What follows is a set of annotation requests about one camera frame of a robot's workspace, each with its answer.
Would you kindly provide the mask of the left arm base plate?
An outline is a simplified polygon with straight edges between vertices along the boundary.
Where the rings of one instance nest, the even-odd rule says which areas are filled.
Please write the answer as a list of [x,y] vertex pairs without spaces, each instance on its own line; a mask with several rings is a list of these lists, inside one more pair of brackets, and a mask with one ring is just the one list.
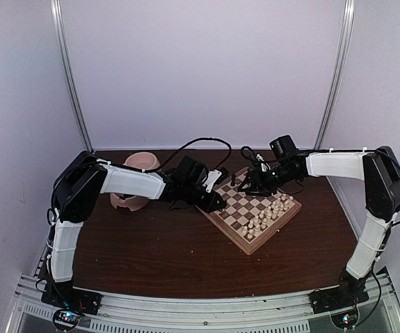
[[41,301],[45,304],[90,315],[97,315],[101,300],[101,294],[80,289],[72,289],[71,293],[65,297],[62,297],[55,289],[52,289],[45,291],[41,297]]

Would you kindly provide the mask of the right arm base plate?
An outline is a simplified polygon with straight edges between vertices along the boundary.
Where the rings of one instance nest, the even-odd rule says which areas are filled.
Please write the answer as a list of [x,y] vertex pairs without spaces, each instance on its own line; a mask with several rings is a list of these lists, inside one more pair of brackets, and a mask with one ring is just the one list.
[[342,294],[338,287],[325,290],[316,289],[308,297],[314,314],[352,307],[357,303],[369,300],[369,295],[366,291],[361,291],[353,296],[346,296]]

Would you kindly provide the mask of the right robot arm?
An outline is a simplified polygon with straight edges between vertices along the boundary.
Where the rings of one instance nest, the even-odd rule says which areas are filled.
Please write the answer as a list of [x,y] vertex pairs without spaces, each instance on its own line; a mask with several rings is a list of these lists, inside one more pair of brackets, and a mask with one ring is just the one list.
[[374,264],[384,251],[391,227],[400,212],[400,168],[389,146],[359,151],[298,149],[290,135],[271,141],[277,166],[258,155],[238,190],[247,195],[269,196],[292,181],[305,178],[344,178],[361,181],[365,190],[366,220],[355,250],[339,277],[333,300],[349,305],[364,288]]

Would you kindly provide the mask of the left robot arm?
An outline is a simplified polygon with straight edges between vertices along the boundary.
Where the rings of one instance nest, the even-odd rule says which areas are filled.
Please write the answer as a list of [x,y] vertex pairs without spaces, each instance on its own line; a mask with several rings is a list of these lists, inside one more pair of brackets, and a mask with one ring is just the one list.
[[47,213],[51,230],[46,272],[52,299],[63,308],[73,307],[78,300],[73,288],[74,255],[80,231],[101,194],[182,201],[204,212],[215,212],[227,202],[213,187],[227,174],[220,164],[208,169],[189,156],[164,171],[161,166],[116,164],[89,151],[81,152],[55,180]]

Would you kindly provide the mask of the dark chess piece tall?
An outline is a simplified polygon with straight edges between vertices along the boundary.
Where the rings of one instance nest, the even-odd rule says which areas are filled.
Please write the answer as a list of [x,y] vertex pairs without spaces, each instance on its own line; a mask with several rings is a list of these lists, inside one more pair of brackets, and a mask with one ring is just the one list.
[[232,187],[236,185],[236,174],[235,174],[235,173],[232,174],[232,176],[231,176],[231,183],[230,183],[230,185],[231,185]]

